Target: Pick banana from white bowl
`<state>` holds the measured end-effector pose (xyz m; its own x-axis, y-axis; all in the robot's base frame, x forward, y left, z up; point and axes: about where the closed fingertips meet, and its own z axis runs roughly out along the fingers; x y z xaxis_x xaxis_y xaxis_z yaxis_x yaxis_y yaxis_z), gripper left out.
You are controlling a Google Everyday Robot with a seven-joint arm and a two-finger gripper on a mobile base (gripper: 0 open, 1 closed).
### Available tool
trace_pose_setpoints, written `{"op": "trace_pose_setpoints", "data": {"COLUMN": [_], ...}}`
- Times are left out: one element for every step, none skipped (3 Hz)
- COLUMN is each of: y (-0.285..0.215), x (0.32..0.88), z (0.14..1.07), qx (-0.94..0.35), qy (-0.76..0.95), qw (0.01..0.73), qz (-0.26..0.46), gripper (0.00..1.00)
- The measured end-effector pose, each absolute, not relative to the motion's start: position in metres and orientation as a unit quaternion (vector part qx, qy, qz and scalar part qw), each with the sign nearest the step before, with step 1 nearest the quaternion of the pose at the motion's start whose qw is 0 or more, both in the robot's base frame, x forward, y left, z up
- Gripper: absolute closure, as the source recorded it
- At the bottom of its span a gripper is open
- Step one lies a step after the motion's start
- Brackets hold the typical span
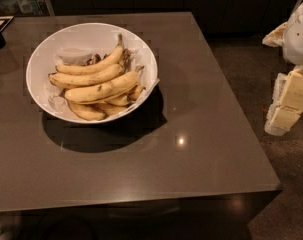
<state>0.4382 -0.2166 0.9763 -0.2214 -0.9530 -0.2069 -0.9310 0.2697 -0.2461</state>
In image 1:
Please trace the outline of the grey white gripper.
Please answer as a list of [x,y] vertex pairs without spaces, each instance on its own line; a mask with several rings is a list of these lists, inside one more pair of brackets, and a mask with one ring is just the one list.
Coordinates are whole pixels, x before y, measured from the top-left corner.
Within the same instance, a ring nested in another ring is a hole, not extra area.
[[264,130],[270,135],[282,136],[294,126],[302,114],[303,66],[297,65],[287,75],[277,75]]

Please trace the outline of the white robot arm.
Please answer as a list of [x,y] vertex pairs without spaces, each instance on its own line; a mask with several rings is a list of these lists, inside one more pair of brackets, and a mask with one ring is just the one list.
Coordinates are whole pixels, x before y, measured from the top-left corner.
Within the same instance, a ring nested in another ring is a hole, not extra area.
[[283,58],[294,65],[288,73],[279,73],[274,84],[264,130],[274,136],[289,132],[303,114],[303,1],[287,22],[267,34],[262,43],[281,47]]

